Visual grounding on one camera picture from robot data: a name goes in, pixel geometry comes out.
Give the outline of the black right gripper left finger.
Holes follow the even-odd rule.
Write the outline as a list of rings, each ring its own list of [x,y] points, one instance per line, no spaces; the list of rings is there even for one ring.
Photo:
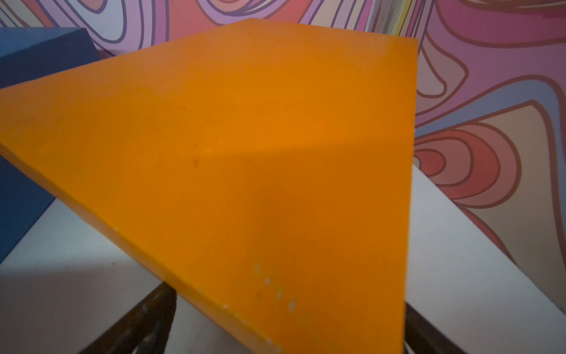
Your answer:
[[[177,293],[165,282],[82,353],[163,353],[175,316]]]

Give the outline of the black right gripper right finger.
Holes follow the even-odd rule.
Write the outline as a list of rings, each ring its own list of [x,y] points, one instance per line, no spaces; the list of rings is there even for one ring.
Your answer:
[[[458,345],[449,340],[408,302],[405,310],[404,336],[404,354],[465,354]]]

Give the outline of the orange shoebox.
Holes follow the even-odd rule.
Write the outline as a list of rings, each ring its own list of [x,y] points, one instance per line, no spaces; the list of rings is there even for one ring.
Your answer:
[[[414,38],[247,19],[1,90],[1,154],[255,353],[400,353]]]

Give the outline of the blue shoebox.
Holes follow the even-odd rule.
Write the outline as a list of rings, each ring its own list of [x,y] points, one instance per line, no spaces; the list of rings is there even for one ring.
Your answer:
[[[1,29],[1,87],[63,72],[100,60],[83,28]],[[1,259],[4,260],[55,198],[1,159]]]

